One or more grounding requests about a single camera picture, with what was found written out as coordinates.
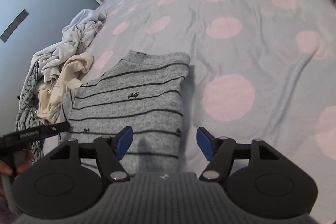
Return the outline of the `person's left hand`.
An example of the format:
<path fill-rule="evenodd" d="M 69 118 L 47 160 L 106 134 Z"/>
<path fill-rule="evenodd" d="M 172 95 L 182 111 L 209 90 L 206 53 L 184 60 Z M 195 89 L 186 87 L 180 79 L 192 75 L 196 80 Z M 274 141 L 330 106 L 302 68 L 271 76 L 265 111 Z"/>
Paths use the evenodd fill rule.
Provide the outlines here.
<path fill-rule="evenodd" d="M 31 166 L 31 159 L 34 154 L 30 150 L 24 150 L 19 153 L 23 161 L 18 164 L 14 170 L 12 170 L 8 164 L 1 160 L 1 196 L 7 197 L 10 191 L 11 177 L 15 174 L 15 179 L 18 178 L 20 174 L 28 170 Z"/>

